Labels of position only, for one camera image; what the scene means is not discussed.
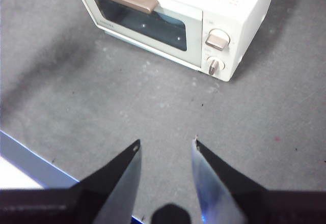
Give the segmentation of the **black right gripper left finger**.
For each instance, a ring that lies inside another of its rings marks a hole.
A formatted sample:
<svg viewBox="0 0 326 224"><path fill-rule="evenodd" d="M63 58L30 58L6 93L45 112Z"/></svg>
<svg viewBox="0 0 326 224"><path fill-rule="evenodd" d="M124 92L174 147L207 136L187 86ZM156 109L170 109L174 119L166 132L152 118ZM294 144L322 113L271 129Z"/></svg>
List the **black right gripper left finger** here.
<svg viewBox="0 0 326 224"><path fill-rule="evenodd" d="M141 141L68 188L1 191L1 223L131 223Z"/></svg>

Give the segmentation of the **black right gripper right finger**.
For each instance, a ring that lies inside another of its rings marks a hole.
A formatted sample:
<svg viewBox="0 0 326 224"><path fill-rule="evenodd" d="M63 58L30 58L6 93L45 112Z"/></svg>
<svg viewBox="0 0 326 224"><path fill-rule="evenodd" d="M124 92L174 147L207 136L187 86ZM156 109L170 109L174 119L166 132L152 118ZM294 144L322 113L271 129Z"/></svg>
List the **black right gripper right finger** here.
<svg viewBox="0 0 326 224"><path fill-rule="evenodd" d="M192 172L204 223L325 223L325 191L267 189L197 138Z"/></svg>

